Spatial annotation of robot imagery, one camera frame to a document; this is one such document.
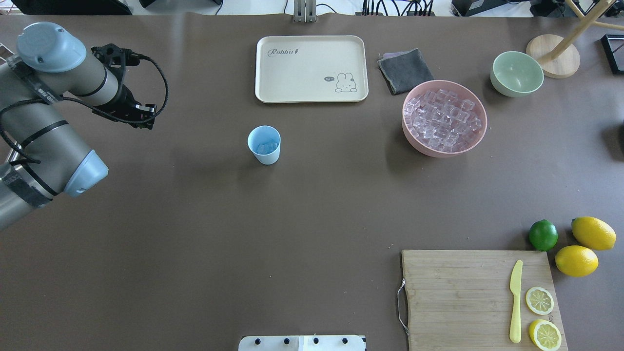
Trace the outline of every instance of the white metal plate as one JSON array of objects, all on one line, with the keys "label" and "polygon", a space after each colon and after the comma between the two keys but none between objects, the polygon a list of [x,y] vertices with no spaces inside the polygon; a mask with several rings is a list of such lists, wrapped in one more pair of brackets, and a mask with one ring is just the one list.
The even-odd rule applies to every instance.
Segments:
[{"label": "white metal plate", "polygon": [[256,97],[265,103],[355,102],[368,95],[356,36],[269,36],[256,47]]},{"label": "white metal plate", "polygon": [[365,340],[358,335],[244,337],[238,343],[238,351],[366,351]]}]

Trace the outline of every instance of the pink bowl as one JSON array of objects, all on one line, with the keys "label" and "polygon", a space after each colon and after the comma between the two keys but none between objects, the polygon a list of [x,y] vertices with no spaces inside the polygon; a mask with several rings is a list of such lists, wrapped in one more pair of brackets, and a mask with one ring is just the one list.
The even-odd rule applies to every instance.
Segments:
[{"label": "pink bowl", "polygon": [[[457,93],[457,97],[459,98],[459,100],[470,99],[475,102],[475,105],[472,108],[472,110],[477,114],[477,117],[481,120],[482,127],[481,127],[481,130],[478,131],[477,137],[464,150],[457,151],[457,152],[443,152],[443,151],[431,149],[429,146],[424,145],[423,143],[418,141],[418,139],[416,139],[416,137],[414,137],[409,132],[409,126],[407,125],[407,122],[405,121],[405,105],[407,104],[407,102],[409,102],[412,98],[417,97],[420,94],[426,93],[427,90],[437,92],[438,89],[454,91]],[[424,82],[416,86],[414,89],[412,89],[412,91],[409,92],[409,94],[407,94],[405,101],[403,102],[401,116],[402,116],[401,124],[403,125],[403,133],[405,134],[407,141],[409,141],[409,143],[412,144],[412,146],[416,150],[422,152],[423,154],[427,156],[432,156],[432,157],[452,157],[452,156],[456,156],[459,154],[463,154],[464,152],[471,150],[473,147],[475,147],[483,139],[483,136],[485,135],[485,131],[487,130],[487,114],[485,113],[485,108],[483,107],[483,104],[481,103],[479,98],[475,94],[473,94],[472,91],[468,90],[466,87],[459,85],[455,82],[451,82],[451,81],[428,81],[428,82]]]}]

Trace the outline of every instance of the cutting board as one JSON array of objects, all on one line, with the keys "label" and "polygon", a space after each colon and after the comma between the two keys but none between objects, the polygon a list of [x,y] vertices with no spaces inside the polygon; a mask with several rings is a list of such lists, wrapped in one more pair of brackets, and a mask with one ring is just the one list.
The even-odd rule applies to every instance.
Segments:
[{"label": "cutting board", "polygon": [[[522,260],[520,317],[522,340],[509,340],[514,296],[511,271]],[[561,331],[559,350],[567,351],[557,294],[545,252],[486,250],[404,250],[409,348],[413,351],[539,350],[529,337],[535,319]],[[528,289],[540,286],[555,300],[549,315],[538,315],[525,302]]]}]

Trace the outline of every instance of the lemon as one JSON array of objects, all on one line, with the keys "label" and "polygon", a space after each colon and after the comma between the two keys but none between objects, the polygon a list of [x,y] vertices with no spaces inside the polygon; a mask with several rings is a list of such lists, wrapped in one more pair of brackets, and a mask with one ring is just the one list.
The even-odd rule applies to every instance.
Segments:
[{"label": "lemon", "polygon": [[570,245],[557,252],[555,264],[564,274],[584,277],[598,268],[598,257],[584,246]]},{"label": "lemon", "polygon": [[539,220],[529,229],[529,241],[539,251],[548,251],[555,247],[559,235],[557,228],[548,220]]},{"label": "lemon", "polygon": [[548,290],[543,287],[532,287],[527,291],[527,306],[539,315],[547,315],[555,307],[555,301]]},{"label": "lemon", "polygon": [[533,344],[543,351],[555,351],[561,346],[561,332],[548,320],[534,320],[529,325],[529,336]]},{"label": "lemon", "polygon": [[615,231],[610,225],[594,217],[572,220],[572,235],[578,242],[593,250],[609,250],[615,244]]}]

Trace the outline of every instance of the bowl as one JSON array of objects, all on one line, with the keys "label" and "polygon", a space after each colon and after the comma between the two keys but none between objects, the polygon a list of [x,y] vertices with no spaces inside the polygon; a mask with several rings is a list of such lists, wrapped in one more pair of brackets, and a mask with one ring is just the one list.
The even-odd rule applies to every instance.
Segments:
[{"label": "bowl", "polygon": [[506,51],[494,59],[490,80],[499,93],[520,97],[542,86],[544,72],[542,66],[524,52]]},{"label": "bowl", "polygon": [[[435,95],[433,103],[429,92]],[[443,96],[444,92],[447,92],[447,100],[442,102],[438,96]],[[462,105],[464,101],[468,101],[466,106]],[[462,122],[460,117],[465,114],[460,112],[468,114],[465,122]],[[452,157],[471,150],[483,139],[487,130],[487,114],[479,98],[466,87],[451,81],[427,81],[407,94],[403,102],[402,127],[407,141],[416,150],[432,157]],[[425,138],[427,136],[425,133],[430,134],[431,127],[434,128],[433,136],[428,135],[429,138]],[[457,139],[451,145],[455,135]],[[442,146],[436,145],[434,141],[439,140],[431,140],[433,137],[442,139]]]}]

